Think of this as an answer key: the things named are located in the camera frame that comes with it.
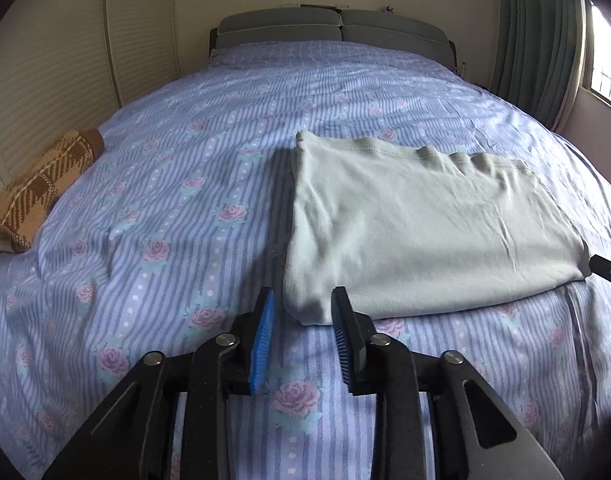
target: pink rose print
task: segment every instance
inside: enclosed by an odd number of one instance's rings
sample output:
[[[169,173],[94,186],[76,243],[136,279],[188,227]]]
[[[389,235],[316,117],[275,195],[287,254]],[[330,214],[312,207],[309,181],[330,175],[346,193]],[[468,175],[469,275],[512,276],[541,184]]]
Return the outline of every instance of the pink rose print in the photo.
[[[39,423],[44,427],[47,432],[52,433],[57,428],[57,418],[51,413],[45,410],[41,410],[38,413],[37,418],[39,419]]]
[[[204,124],[205,124],[205,121],[202,121],[202,120],[192,121],[191,123],[188,123],[186,128],[188,128],[189,130],[192,130],[193,132],[196,132],[198,130],[201,130]]]
[[[72,246],[72,251],[77,256],[86,256],[88,253],[88,242],[85,240],[77,240]]]
[[[165,260],[170,254],[170,244],[167,240],[151,240],[144,253],[144,260],[155,263]]]
[[[97,352],[97,364],[105,371],[123,376],[130,370],[130,363],[121,348],[105,346]]]
[[[6,296],[6,310],[10,312],[16,304],[17,298],[15,298],[12,294],[8,294]]]
[[[560,348],[563,344],[563,339],[563,328],[560,326],[553,328],[553,330],[550,332],[550,341],[552,342],[552,346],[554,348]]]
[[[79,285],[75,290],[74,294],[81,303],[89,304],[94,296],[94,285],[92,283],[84,283]]]
[[[161,141],[159,139],[148,140],[148,142],[144,144],[144,151],[150,152],[152,150],[156,150],[160,143]]]
[[[517,303],[506,303],[505,305],[499,308],[499,311],[503,314],[503,316],[514,317],[514,315],[517,313],[518,308],[519,307]]]
[[[385,140],[386,142],[394,142],[399,139],[395,130],[383,130],[380,137],[381,140]]]
[[[79,202],[81,202],[81,196],[77,195],[77,196],[73,196],[70,199],[70,202],[68,202],[68,207],[74,207],[75,205],[77,205]]]
[[[226,205],[219,211],[217,218],[221,222],[236,222],[246,218],[248,210],[245,205]]]
[[[539,405],[536,402],[528,402],[523,410],[523,422],[526,426],[531,426],[539,418]]]
[[[374,323],[377,332],[383,332],[390,337],[397,337],[401,332],[405,332],[405,325],[401,319],[376,319]]]
[[[30,366],[32,354],[25,346],[19,346],[19,348],[17,348],[17,362],[21,366]]]
[[[274,394],[272,406],[278,412],[305,418],[319,401],[319,390],[308,381],[284,383]]]
[[[260,148],[242,148],[239,150],[243,156],[254,156],[259,155],[262,152]]]
[[[220,308],[199,308],[190,317],[189,325],[210,330],[215,326],[221,325],[226,318],[226,313]]]
[[[108,194],[111,195],[111,196],[119,196],[125,190],[126,190],[126,183],[125,182],[117,182],[114,186],[112,186],[112,189],[110,189],[110,192]]]
[[[206,179],[203,176],[194,176],[185,180],[182,184],[182,187],[186,189],[201,189],[206,184]]]
[[[119,217],[119,222],[135,222],[141,216],[139,209],[129,209]]]

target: metal bolt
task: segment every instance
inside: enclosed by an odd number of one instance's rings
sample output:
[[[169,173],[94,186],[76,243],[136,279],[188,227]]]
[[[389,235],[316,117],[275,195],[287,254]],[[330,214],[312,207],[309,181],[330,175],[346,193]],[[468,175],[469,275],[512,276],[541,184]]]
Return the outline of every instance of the metal bolt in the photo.
[[[377,333],[370,338],[370,342],[374,346],[388,346],[390,344],[390,336],[388,334]]]
[[[148,366],[160,365],[164,362],[164,355],[161,352],[148,352],[144,356],[144,363]]]
[[[443,354],[443,358],[451,365],[460,365],[463,362],[463,356],[456,350],[448,350]]]
[[[232,346],[234,343],[236,343],[236,335],[234,334],[226,332],[217,336],[217,344],[219,346]]]

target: black handle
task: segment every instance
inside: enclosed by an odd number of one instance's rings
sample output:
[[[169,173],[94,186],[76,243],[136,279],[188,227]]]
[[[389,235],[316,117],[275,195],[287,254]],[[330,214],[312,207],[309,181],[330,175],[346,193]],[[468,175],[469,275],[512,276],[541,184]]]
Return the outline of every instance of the black handle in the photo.
[[[595,254],[589,260],[589,270],[611,283],[611,261]]]

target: bedspread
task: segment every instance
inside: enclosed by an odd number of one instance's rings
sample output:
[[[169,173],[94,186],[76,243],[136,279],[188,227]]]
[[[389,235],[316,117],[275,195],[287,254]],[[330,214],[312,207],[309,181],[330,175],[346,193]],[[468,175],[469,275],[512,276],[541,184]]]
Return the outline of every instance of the bedspread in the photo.
[[[193,351],[263,285],[281,306],[301,129],[523,160],[611,259],[611,186],[564,139],[441,65],[325,41],[216,51],[207,71],[103,124],[106,152],[33,248],[0,254],[0,443],[26,478],[145,352]],[[466,355],[564,474],[611,416],[611,285],[595,276],[376,325],[414,351]],[[236,478],[369,478],[374,399],[347,394],[333,341],[330,327],[279,314],[266,393],[229,401]]]

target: window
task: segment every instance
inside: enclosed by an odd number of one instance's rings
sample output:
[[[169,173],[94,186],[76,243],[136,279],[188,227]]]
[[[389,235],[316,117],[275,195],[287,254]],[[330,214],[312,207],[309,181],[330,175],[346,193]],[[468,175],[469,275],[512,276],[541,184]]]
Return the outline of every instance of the window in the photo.
[[[594,67],[591,88],[611,102],[611,24],[592,6]]]

